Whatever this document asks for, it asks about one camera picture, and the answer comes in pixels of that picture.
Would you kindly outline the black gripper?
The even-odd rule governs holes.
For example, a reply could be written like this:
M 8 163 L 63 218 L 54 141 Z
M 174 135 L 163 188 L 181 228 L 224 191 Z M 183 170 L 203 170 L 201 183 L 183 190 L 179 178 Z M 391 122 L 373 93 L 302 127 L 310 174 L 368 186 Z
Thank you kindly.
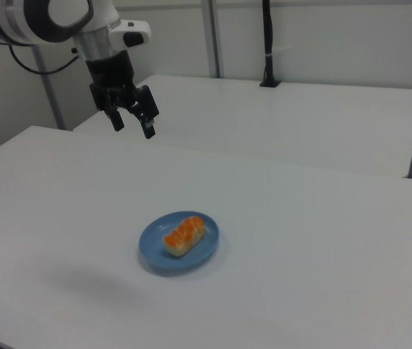
M 147 85 L 136 87 L 133 83 L 134 69 L 127 51 L 100 60 L 87 60 L 86 66 L 92 77 L 89 85 L 94 104 L 110 119 L 116 132 L 124 128 L 118 106 L 110 95 L 115 92 L 124 103 L 129 103 L 128 112 L 136 117 L 146 139 L 155 135 L 154 118 L 159 115 L 152 92 Z

